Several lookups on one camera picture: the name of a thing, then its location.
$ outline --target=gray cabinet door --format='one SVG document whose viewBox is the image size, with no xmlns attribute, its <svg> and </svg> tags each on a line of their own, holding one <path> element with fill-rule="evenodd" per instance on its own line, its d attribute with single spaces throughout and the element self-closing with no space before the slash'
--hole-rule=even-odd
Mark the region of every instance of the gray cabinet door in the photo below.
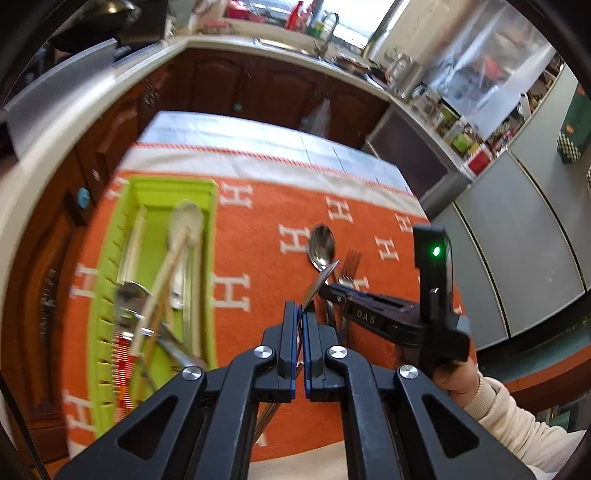
<svg viewBox="0 0 591 480">
<path fill-rule="evenodd" d="M 575 164 L 562 163 L 556 150 L 558 132 L 573 99 L 577 79 L 568 67 L 531 120 L 511 144 L 511 153 L 527 169 L 554 209 L 591 287 L 591 197 L 586 173 L 588 150 Z"/>
<path fill-rule="evenodd" d="M 476 349 L 480 350 L 508 338 L 501 305 L 492 280 L 466 224 L 451 204 L 434 220 L 445 227 L 452 242 L 453 276 L 460 291 Z"/>
<path fill-rule="evenodd" d="M 511 335 L 583 294 L 556 218 L 510 154 L 499 156 L 456 203 L 489 265 Z"/>
</svg>

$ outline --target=white sleeve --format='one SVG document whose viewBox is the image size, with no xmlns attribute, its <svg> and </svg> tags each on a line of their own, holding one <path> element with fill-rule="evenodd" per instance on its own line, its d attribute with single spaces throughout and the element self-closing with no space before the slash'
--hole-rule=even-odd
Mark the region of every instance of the white sleeve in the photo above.
<svg viewBox="0 0 591 480">
<path fill-rule="evenodd" d="M 517 406 L 501 382 L 482 375 L 478 392 L 465 410 L 519 460 L 543 472 L 559 471 L 584 435 L 536 421 Z"/>
</svg>

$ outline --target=human hand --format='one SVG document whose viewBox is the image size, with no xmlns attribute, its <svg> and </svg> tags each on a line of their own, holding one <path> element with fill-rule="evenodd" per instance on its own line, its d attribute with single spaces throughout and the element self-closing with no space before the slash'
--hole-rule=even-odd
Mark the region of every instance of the human hand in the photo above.
<svg viewBox="0 0 591 480">
<path fill-rule="evenodd" d="M 471 358 L 467 362 L 441 365 L 433 372 L 433 383 L 447 390 L 452 400 L 463 408 L 474 399 L 480 386 L 478 367 Z"/>
</svg>

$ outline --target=orange tablecloth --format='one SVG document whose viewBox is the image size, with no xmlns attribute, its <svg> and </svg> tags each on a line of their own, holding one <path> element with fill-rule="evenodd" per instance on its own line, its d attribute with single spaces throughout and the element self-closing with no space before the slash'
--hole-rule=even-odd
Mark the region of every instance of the orange tablecloth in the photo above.
<svg viewBox="0 0 591 480">
<path fill-rule="evenodd" d="M 267 173 L 274 168 L 287 169 L 281 181 L 256 180 L 257 174 L 248 171 L 241 173 L 242 178 L 210 176 L 220 186 L 213 272 L 220 366 L 228 364 L 238 353 L 259 345 L 264 329 L 281 323 L 286 300 L 302 299 L 317 275 L 305 252 L 310 231 L 317 222 L 328 224 L 335 234 L 337 258 L 343 259 L 350 248 L 362 253 L 355 279 L 360 290 L 418 300 L 419 279 L 414 268 L 411 226 L 427 220 L 420 214 L 418 201 L 408 193 L 277 158 L 253 159 L 253 155 L 237 152 L 192 151 L 193 163 L 187 163 L 187 151 L 181 147 L 173 147 L 173 151 L 148 151 L 144 147 L 140 145 L 130 153 L 131 157 L 142 159 L 144 163 L 139 162 L 142 166 L 132 161 L 125 163 L 142 174 L 187 175 L 192 170 L 188 164 L 199 165 L 195 170 L 200 170 L 208 162 L 216 165 L 212 167 L 215 171 L 228 159 L 243 161 L 242 165 L 255 161 L 256 167 L 264 168 Z M 166 159 L 164 166 L 153 162 L 157 154 Z M 125 184 L 125 178 L 133 173 L 119 171 L 100 201 L 80 255 L 67 308 L 63 390 L 71 456 L 94 439 L 86 384 L 86 319 L 92 301 L 93 269 L 116 206 L 117 192 Z M 311 188 L 289 185 L 289 179 L 301 175 L 308 175 Z M 340 184 L 347 197 L 335 195 L 334 185 Z M 459 306 L 457 295 L 456 306 Z M 355 325 L 352 331 L 355 348 L 371 363 L 392 368 L 398 362 L 394 345 Z M 293 455 L 342 438 L 339 405 L 306 401 L 301 376 L 297 399 L 279 409 L 255 445 L 252 460 Z"/>
</svg>

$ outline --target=metal spoon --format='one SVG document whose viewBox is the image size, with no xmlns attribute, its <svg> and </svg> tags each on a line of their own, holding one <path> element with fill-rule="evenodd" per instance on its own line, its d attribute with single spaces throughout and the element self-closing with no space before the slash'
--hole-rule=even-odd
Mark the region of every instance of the metal spoon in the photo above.
<svg viewBox="0 0 591 480">
<path fill-rule="evenodd" d="M 314 225 L 308 241 L 308 258 L 319 272 L 322 272 L 335 259 L 335 236 L 328 225 L 323 223 Z M 326 311 L 326 324 L 336 329 L 335 306 L 332 302 L 325 300 L 324 310 Z"/>
</svg>

